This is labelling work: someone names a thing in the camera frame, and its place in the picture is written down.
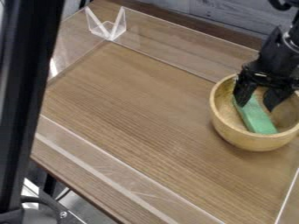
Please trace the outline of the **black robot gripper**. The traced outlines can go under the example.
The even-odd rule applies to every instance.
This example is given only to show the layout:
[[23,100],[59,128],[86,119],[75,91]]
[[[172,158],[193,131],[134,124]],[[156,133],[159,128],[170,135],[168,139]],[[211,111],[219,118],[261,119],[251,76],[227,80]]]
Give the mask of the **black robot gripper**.
[[257,59],[242,66],[234,87],[238,105],[245,107],[258,86],[266,87],[263,103],[273,111],[299,88],[299,31],[271,32]]

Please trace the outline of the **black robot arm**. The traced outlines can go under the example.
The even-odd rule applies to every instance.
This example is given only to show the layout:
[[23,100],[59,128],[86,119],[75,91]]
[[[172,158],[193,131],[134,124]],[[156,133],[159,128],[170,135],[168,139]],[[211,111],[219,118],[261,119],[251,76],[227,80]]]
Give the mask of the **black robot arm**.
[[299,0],[267,1],[278,11],[297,8],[297,13],[289,28],[273,30],[257,58],[242,66],[233,94],[245,107],[258,88],[266,88],[263,103],[273,111],[299,90]]

